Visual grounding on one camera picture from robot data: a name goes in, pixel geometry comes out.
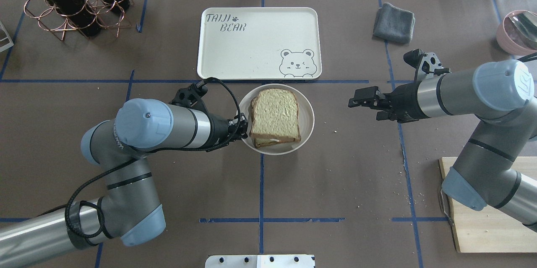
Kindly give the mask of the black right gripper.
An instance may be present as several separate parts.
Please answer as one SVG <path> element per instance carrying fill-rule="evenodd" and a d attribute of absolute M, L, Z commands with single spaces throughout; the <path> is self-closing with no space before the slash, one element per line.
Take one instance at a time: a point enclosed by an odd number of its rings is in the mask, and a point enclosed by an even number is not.
<path fill-rule="evenodd" d="M 354 96 L 349 99 L 348 107 L 364 106 L 374 109 L 377 106 L 376 108 L 380 110 L 376 115 L 377 121 L 390 120 L 398 123 L 418 121 L 424 119 L 424 112 L 417 100 L 418 87 L 418 83 L 400 85 L 393 92 L 383 94 L 383 99 L 378 95 L 378 86 L 360 88 L 355 90 Z"/>

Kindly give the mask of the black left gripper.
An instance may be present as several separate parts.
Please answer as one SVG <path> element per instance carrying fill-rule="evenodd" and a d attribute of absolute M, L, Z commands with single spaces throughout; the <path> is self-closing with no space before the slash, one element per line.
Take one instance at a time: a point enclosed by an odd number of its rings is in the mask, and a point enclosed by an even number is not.
<path fill-rule="evenodd" d="M 211 130 L 208 138 L 208 147 L 218 146 L 224 142 L 233 142 L 248 137 L 248 118 L 240 113 L 234 119 L 224 119 L 216 114 L 208 114 Z"/>

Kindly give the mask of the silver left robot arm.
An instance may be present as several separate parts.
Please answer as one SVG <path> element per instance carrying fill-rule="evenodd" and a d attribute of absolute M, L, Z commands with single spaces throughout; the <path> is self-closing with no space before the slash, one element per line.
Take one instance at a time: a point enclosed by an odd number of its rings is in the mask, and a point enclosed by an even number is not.
<path fill-rule="evenodd" d="M 1 218 L 10 227 L 28 224 L 38 218 L 38 210 L 66 203 L 86 178 L 101 176 L 113 189 L 86 196 L 102 209 L 105 226 L 99 236 L 75 236 L 75 241 L 91 248 L 118 239 L 163 205 L 168 230 L 134 248 L 137 257 L 146 257 L 146 263 L 137 262 L 140 267 L 195 267 L 192 257 L 203 245 L 213 253 L 254 253 L 253 236 L 232 229 L 194 237 L 201 233 L 194 219 L 202 211 L 215 213 L 226 206 L 231 206 L 229 217 L 204 217 L 203 222 L 257 224 L 260 254 L 305 251 L 297 232 L 283 232 L 292 225 L 313 221 L 337 228 L 355 223 L 356 218 L 337 209 L 337 202 L 366 217 L 358 230 L 371 239 L 383 222 L 382 211 L 374 207 L 384 208 L 381 194 L 390 192 L 388 174 L 399 176 L 401 147 L 377 139 L 378 127 L 370 122 L 358 129 L 340 126 L 339 134 L 315 134 L 298 154 L 278 159 L 236 144 L 212 153 L 168 150 L 157 157 L 156 167 L 168 166 L 156 178 L 146 153 L 116 145 L 113 121 L 90 130 L 90 157 L 97 163 L 93 171 L 74 146 L 59 141 L 73 142 L 73 136 L 59 123 L 52 124 L 50 113 L 46 125 L 49 129 L 7 126 L 1 134 Z"/>

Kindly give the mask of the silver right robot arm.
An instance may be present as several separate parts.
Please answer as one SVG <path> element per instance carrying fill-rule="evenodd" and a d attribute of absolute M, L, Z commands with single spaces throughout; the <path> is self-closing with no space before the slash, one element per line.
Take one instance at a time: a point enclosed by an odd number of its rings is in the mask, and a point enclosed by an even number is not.
<path fill-rule="evenodd" d="M 389 94 L 377 86 L 355 90 L 349 107 L 377 110 L 398 123 L 472 114 L 479 123 L 442 183 L 452 199 L 475 211 L 491 206 L 536 230 L 536 180 L 512 168 L 536 140 L 534 79 L 521 60 L 471 70 L 416 70 L 415 81 Z"/>

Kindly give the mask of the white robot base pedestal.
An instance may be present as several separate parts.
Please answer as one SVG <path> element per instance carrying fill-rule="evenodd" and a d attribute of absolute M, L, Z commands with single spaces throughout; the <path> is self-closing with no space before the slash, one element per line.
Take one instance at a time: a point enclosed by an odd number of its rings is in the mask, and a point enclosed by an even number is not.
<path fill-rule="evenodd" d="M 206 268 L 315 268 L 315 256 L 307 254 L 213 255 Z"/>

